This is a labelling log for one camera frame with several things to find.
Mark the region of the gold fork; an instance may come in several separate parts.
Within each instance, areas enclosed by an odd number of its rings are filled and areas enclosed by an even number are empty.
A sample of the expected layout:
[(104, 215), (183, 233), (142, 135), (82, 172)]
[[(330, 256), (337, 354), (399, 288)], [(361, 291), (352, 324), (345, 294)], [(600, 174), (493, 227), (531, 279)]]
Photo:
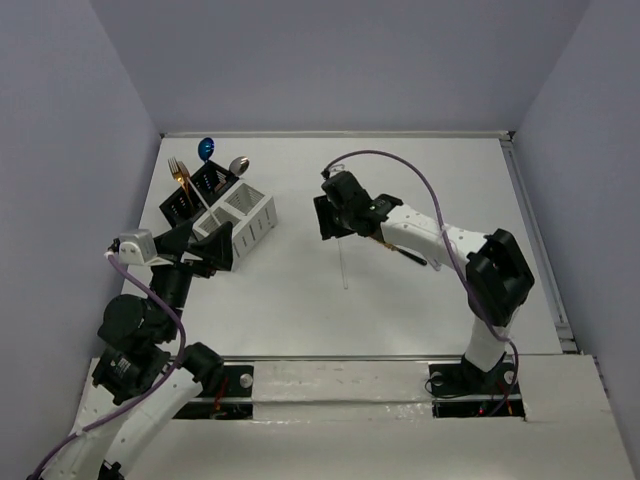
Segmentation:
[(181, 174), (180, 174), (178, 166), (177, 166), (176, 158), (175, 157), (169, 158), (167, 160), (167, 164), (168, 164), (168, 167), (169, 167), (169, 170), (171, 172), (172, 177), (180, 184), (180, 186), (182, 188), (182, 177), (181, 177)]

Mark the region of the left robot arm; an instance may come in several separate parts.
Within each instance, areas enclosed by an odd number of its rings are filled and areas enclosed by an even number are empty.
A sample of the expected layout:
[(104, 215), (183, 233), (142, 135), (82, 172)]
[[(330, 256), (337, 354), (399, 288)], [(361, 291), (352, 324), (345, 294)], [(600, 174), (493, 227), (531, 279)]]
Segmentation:
[(181, 317), (193, 278), (231, 270), (232, 231), (224, 222), (198, 240), (185, 221), (159, 236), (138, 229), (113, 240), (106, 259), (142, 293), (105, 307), (97, 332), (105, 348), (74, 427), (32, 478), (124, 479), (182, 407), (224, 387), (223, 359), (189, 344)]

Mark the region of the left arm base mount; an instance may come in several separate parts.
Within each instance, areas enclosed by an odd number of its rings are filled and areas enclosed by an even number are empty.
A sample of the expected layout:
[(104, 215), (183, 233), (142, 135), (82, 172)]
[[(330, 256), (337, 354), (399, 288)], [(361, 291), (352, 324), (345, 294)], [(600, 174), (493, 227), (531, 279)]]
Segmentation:
[(175, 415), (177, 420), (251, 420), (253, 418), (254, 365), (230, 363), (215, 390), (205, 390)]

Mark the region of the silver spoon pink handle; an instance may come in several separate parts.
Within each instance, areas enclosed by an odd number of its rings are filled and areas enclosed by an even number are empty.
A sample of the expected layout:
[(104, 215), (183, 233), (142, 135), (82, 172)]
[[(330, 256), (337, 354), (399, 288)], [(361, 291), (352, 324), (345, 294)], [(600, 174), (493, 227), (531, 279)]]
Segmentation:
[(217, 171), (218, 183), (214, 191), (220, 192), (227, 186), (232, 185), (239, 180), (249, 169), (250, 160), (246, 156), (240, 156), (233, 159), (227, 169)]

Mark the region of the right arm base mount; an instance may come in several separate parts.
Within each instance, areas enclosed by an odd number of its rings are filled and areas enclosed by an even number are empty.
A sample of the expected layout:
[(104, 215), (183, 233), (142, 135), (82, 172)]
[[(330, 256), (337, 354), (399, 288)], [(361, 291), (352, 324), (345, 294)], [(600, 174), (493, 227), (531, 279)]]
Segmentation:
[(518, 383), (512, 386), (514, 365), (506, 362), (487, 381), (472, 385), (459, 363), (429, 365), (424, 388), (432, 397), (436, 419), (514, 417), (524, 419), (525, 407)]

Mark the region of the copper fork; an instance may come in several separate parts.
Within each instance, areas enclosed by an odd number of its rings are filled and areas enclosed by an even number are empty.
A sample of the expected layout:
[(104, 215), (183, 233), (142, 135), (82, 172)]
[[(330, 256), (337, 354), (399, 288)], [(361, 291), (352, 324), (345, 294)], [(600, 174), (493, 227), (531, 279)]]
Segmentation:
[(196, 213), (196, 208), (191, 198), (190, 173), (182, 161), (178, 161), (177, 166), (182, 177), (182, 188), (185, 191), (185, 194), (187, 196), (187, 200), (190, 205), (191, 215), (194, 215)]

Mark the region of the blue metallic spoon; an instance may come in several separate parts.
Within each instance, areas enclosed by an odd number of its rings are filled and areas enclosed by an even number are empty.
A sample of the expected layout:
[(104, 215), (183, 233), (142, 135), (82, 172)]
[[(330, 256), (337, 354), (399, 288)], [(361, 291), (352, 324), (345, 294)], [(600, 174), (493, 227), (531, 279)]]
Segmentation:
[(198, 146), (197, 146), (197, 154), (199, 159), (203, 163), (209, 162), (213, 157), (213, 154), (215, 152), (215, 147), (216, 147), (216, 144), (213, 138), (211, 137), (203, 138), (198, 143)]

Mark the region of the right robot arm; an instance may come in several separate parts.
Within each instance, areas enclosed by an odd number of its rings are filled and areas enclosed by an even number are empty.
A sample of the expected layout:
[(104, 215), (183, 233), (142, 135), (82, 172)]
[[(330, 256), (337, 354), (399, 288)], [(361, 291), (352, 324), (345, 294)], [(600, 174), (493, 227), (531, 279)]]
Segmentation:
[(491, 386), (513, 317), (535, 283), (515, 237), (504, 229), (488, 234), (454, 228), (387, 194), (372, 198), (348, 171), (326, 179), (321, 188), (324, 194), (314, 199), (314, 207), (324, 240), (371, 238), (415, 251), (459, 275), (474, 314), (460, 379), (473, 392)]

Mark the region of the clear chopstick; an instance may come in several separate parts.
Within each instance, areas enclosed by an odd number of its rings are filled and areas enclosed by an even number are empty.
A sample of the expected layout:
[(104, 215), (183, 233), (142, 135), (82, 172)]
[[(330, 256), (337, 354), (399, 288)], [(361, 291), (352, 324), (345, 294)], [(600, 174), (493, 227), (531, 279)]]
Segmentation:
[(348, 288), (349, 288), (348, 274), (347, 274), (347, 269), (346, 269), (344, 247), (343, 247), (343, 242), (342, 242), (341, 239), (339, 239), (337, 241), (337, 245), (338, 245), (338, 251), (339, 251), (339, 261), (340, 261), (340, 268), (341, 268), (342, 285), (343, 285), (343, 289), (344, 290), (348, 290)]
[(187, 174), (183, 174), (183, 176), (186, 179), (186, 181), (188, 182), (188, 184), (191, 187), (191, 189), (195, 192), (196, 196), (199, 198), (199, 200), (202, 203), (203, 207), (206, 208), (206, 210), (210, 214), (211, 218), (213, 220), (215, 220), (219, 225), (221, 225), (223, 222), (218, 219), (218, 217), (216, 216), (213, 208), (209, 205), (209, 203), (206, 201), (204, 196), (200, 193), (200, 191), (196, 187), (195, 183), (191, 180), (191, 177), (188, 176)]

